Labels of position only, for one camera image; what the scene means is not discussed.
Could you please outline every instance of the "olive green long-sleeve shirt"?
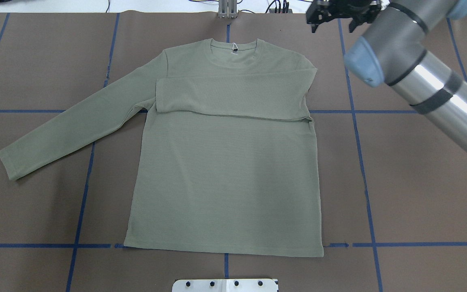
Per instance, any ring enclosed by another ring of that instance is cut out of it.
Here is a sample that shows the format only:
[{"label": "olive green long-sleeve shirt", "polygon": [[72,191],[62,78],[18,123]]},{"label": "olive green long-sleeve shirt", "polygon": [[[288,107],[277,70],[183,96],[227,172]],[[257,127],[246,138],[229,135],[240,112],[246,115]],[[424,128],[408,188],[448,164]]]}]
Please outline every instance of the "olive green long-sleeve shirt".
[{"label": "olive green long-sleeve shirt", "polygon": [[320,257],[317,69],[258,39],[168,48],[0,150],[11,180],[148,109],[125,246]]}]

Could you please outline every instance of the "shirt cuff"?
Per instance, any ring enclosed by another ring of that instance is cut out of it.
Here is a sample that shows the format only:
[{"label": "shirt cuff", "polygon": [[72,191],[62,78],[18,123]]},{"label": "shirt cuff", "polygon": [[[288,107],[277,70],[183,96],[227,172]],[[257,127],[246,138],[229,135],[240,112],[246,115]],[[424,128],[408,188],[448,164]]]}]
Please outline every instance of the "shirt cuff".
[{"label": "shirt cuff", "polygon": [[8,154],[8,150],[6,148],[0,150],[0,159],[1,162],[3,162],[3,165],[5,166],[5,169],[8,174],[8,179],[17,180],[19,177],[17,175],[15,167],[13,166],[11,156]]}]

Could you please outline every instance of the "metal bracket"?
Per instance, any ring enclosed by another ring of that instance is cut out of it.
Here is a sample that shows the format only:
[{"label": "metal bracket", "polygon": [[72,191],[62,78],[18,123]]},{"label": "metal bracket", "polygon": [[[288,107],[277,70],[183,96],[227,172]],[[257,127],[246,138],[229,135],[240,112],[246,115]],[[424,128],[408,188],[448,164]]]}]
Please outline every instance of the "metal bracket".
[{"label": "metal bracket", "polygon": [[172,292],[278,292],[277,279],[177,280]]},{"label": "metal bracket", "polygon": [[219,0],[219,18],[237,18],[237,0]]}]

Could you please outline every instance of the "blue cap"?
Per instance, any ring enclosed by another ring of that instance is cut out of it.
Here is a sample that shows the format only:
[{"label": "blue cap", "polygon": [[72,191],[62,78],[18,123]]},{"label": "blue cap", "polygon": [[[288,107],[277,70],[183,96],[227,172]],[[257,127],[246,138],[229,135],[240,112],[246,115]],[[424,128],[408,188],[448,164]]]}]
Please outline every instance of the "blue cap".
[{"label": "blue cap", "polygon": [[457,19],[463,18],[466,15],[467,15],[467,0],[459,0],[459,2],[455,4],[454,8],[452,9],[452,11],[450,11],[450,13],[448,13],[447,16],[453,20],[457,20]]},{"label": "blue cap", "polygon": [[362,36],[343,56],[343,61],[347,69],[371,87],[377,87],[385,81],[378,57],[368,41]]}]

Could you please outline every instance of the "black strap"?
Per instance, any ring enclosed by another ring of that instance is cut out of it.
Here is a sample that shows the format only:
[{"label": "black strap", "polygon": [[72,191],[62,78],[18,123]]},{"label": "black strap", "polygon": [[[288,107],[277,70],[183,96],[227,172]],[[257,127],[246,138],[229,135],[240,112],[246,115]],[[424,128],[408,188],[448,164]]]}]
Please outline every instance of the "black strap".
[{"label": "black strap", "polygon": [[462,78],[452,71],[450,78],[441,90],[437,91],[427,100],[411,106],[420,114],[430,113],[450,100],[450,98],[452,98],[452,96],[454,96],[454,94],[460,89],[462,82]]},{"label": "black strap", "polygon": [[405,6],[401,4],[397,4],[396,2],[391,2],[388,7],[395,8],[401,11],[402,13],[406,14],[411,20],[413,20],[415,23],[417,23],[420,26],[424,34],[428,34],[428,26],[415,12],[411,11],[410,9],[406,8]]},{"label": "black strap", "polygon": [[417,60],[410,67],[408,67],[408,69],[403,74],[401,74],[398,78],[395,78],[394,81],[387,83],[387,85],[388,86],[394,86],[397,83],[399,83],[399,81],[402,81],[403,78],[405,78],[408,74],[410,74],[410,72],[412,72],[412,70],[415,67],[417,67],[417,65],[419,65],[419,63],[421,63],[421,61],[423,61],[423,59],[426,57],[427,53],[428,53],[428,51],[426,49],[423,50],[423,53],[421,53],[421,55],[417,58]]}]

